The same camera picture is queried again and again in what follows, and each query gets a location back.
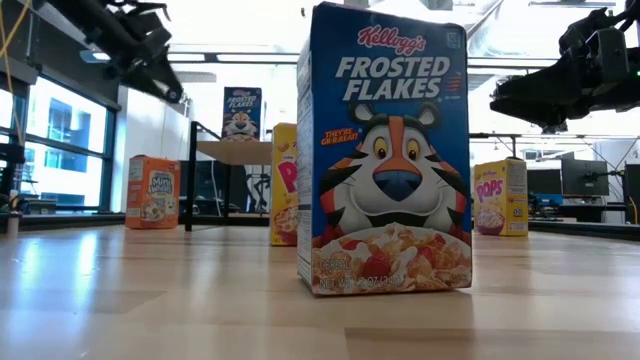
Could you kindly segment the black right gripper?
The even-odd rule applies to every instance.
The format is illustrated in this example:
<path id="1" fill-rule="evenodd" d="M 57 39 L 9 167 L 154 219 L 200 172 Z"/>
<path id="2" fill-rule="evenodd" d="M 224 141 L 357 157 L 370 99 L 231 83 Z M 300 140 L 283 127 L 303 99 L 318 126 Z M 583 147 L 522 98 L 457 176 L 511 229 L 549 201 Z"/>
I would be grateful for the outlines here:
<path id="1" fill-rule="evenodd" d="M 633 25 L 640 25 L 640 0 L 625 0 L 625 9 L 616 15 L 605 8 L 591 11 L 567 27 L 559 39 L 562 56 L 553 65 L 497 83 L 490 109 L 555 134 L 567 132 L 569 120 L 582 119 L 590 110 L 640 108 L 640 38 L 636 47 L 626 43 L 629 73 L 613 83 L 601 80 L 595 44 L 589 43 L 597 30 L 614 27 L 625 35 Z"/>

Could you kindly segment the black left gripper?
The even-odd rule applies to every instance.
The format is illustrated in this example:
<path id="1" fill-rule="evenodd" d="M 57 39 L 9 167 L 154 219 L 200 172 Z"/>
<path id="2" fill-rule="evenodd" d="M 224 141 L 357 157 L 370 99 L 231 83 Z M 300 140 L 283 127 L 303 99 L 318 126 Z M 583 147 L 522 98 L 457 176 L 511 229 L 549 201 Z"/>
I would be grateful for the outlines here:
<path id="1" fill-rule="evenodd" d="M 168 60 L 172 35 L 161 20 L 161 15 L 171 20 L 167 4 L 108 2 L 107 9 L 129 40 L 126 45 L 122 37 L 118 38 L 123 49 L 110 55 L 107 77 L 122 79 L 123 85 L 162 100 L 168 88 L 182 87 Z"/>

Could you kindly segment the blue Frosted Flakes cereal box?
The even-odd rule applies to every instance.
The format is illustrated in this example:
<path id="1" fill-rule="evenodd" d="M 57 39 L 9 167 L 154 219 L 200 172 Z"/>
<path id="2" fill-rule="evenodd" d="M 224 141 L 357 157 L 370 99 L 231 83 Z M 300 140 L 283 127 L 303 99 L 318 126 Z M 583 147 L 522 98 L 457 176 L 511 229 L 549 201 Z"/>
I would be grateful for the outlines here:
<path id="1" fill-rule="evenodd" d="M 260 137 L 262 90 L 225 87 L 223 104 L 223 141 L 257 142 Z"/>
<path id="2" fill-rule="evenodd" d="M 469 287 L 464 28 L 319 3 L 297 91 L 297 267 L 311 292 Z"/>

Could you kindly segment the orange Mini-Wheats cereal box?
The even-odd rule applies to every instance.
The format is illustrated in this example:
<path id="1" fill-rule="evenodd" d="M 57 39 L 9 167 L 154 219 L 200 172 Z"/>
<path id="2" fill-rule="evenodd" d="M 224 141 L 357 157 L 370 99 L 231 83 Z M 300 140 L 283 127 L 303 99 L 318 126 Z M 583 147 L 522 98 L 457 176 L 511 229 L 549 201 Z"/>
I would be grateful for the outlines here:
<path id="1" fill-rule="evenodd" d="M 129 161 L 125 226 L 172 229 L 178 225 L 181 164 L 137 155 Z"/>

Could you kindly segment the yellow Corn Pops cereal box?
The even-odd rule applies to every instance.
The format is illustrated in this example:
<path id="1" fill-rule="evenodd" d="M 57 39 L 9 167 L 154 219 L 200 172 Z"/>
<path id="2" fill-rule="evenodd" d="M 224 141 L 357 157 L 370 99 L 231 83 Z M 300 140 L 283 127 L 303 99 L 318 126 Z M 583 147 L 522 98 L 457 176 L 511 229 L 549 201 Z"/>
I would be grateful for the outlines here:
<path id="1" fill-rule="evenodd" d="M 298 151 L 295 124 L 279 123 L 274 126 L 272 150 L 270 244 L 295 246 L 298 226 Z"/>
<path id="2" fill-rule="evenodd" d="M 483 235 L 528 235 L 526 162 L 515 157 L 473 169 L 474 228 Z"/>

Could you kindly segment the wooden shelf with black legs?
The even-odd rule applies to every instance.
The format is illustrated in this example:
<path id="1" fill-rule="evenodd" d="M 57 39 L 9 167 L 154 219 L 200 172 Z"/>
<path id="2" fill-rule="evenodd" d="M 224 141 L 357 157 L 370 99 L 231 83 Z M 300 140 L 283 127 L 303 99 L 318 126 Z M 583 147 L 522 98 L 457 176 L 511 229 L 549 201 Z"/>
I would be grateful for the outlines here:
<path id="1" fill-rule="evenodd" d="M 232 167 L 270 165 L 273 152 L 272 144 L 264 141 L 221 141 L 216 133 L 197 121 L 190 122 L 188 143 L 186 211 L 181 217 L 184 230 L 191 232 L 194 225 L 268 227 L 270 225 L 268 215 L 259 215 L 258 217 L 253 215 L 231 216 L 229 212 L 229 195 L 231 194 Z M 219 161 L 226 169 L 226 197 L 224 198 L 223 210 L 219 212 L 219 216 L 195 215 L 193 211 L 196 191 L 196 154 L 198 152 Z"/>

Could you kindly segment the black computer monitor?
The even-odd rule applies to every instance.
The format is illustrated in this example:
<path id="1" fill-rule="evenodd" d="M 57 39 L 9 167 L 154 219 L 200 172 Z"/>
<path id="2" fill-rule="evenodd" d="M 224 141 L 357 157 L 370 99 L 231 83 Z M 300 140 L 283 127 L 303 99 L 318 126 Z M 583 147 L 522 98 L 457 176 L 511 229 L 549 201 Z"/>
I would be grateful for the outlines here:
<path id="1" fill-rule="evenodd" d="M 560 195 L 561 172 L 558 169 L 532 169 L 527 171 L 527 189 L 533 194 Z"/>
<path id="2" fill-rule="evenodd" d="M 594 160 L 561 160 L 562 192 L 565 196 L 608 196 L 607 163 Z"/>

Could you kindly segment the black background desk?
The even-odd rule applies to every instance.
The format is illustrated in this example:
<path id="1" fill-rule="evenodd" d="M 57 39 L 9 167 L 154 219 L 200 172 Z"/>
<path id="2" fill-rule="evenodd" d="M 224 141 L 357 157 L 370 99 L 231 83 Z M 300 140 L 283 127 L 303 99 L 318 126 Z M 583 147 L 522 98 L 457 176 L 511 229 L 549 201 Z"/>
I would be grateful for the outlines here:
<path id="1" fill-rule="evenodd" d="M 559 204 L 543 202 L 529 207 L 529 218 L 541 221 L 561 221 L 564 218 L 575 219 L 584 223 L 612 223 L 606 214 L 612 212 L 619 215 L 620 223 L 634 224 L 635 208 L 630 203 L 609 202 L 605 204 Z"/>

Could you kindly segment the black equipment box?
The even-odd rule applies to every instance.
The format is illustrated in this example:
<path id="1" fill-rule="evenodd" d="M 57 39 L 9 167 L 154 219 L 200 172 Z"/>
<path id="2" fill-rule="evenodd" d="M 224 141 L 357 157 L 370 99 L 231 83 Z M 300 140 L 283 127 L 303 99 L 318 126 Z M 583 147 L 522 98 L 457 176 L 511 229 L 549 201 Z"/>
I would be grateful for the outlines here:
<path id="1" fill-rule="evenodd" d="M 640 164 L 626 164 L 623 171 L 625 221 L 640 225 Z"/>

